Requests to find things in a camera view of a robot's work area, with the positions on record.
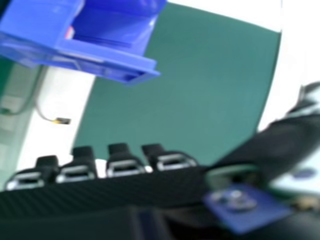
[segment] green mat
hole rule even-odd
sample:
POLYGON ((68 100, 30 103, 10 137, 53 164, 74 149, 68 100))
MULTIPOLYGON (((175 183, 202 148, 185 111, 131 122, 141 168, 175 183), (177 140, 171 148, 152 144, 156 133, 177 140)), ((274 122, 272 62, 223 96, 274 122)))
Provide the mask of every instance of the green mat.
POLYGON ((211 164, 256 130, 268 96, 280 34, 169 4, 146 55, 162 76, 134 87, 97 79, 75 146, 162 143, 211 164))

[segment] blue storage bin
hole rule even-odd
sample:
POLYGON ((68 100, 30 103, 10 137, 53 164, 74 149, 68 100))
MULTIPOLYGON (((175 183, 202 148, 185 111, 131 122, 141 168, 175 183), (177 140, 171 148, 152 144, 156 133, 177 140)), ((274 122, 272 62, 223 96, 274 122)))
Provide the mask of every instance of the blue storage bin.
POLYGON ((0 55, 28 67, 79 70, 126 84, 156 77, 143 57, 167 0, 12 0, 0 21, 0 55), (75 35, 67 38, 70 27, 75 35))

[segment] blue plastic bin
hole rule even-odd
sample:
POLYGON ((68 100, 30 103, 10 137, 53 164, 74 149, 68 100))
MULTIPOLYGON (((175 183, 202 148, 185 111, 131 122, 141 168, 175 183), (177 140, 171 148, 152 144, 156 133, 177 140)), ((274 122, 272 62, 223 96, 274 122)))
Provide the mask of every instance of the blue plastic bin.
POLYGON ((12 0, 0 21, 0 55, 34 67, 79 70, 135 84, 156 77, 143 57, 167 0, 12 0), (67 38, 73 26, 75 35, 67 38))

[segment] black ribbed surface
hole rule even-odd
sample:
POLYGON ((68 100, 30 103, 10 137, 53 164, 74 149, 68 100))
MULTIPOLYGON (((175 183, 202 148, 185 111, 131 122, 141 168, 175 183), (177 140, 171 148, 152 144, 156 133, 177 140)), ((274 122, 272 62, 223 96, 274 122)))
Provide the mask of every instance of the black ribbed surface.
POLYGON ((61 216, 127 205, 170 208, 198 204, 207 192, 204 167, 53 184, 0 193, 0 219, 61 216))

